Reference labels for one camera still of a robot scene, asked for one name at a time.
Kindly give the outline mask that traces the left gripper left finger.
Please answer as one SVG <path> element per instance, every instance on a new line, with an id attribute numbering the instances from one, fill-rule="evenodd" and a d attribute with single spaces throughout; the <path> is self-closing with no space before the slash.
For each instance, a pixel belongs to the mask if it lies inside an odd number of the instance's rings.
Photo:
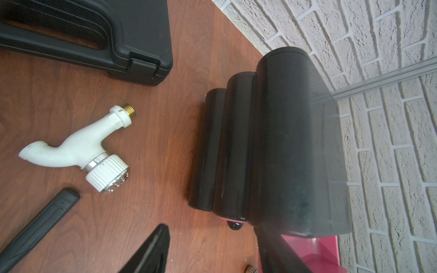
<path id="1" fill-rule="evenodd" d="M 164 273 L 169 246 L 169 228 L 159 224 L 119 273 Z"/>

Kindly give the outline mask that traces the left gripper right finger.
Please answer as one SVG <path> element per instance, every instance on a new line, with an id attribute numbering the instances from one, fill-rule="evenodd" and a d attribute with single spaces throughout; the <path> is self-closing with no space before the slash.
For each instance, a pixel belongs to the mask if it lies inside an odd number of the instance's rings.
<path id="1" fill-rule="evenodd" d="M 311 273 L 289 244 L 270 226 L 254 229 L 263 273 Z"/>

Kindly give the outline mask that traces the black pink drawer cabinet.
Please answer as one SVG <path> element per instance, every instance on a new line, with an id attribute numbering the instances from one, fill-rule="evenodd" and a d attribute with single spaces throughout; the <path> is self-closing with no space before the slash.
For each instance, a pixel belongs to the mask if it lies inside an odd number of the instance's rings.
<path id="1" fill-rule="evenodd" d="M 204 103 L 191 208 L 278 232 L 312 273 L 343 273 L 352 231 L 339 108 L 309 55 L 267 53 Z"/>

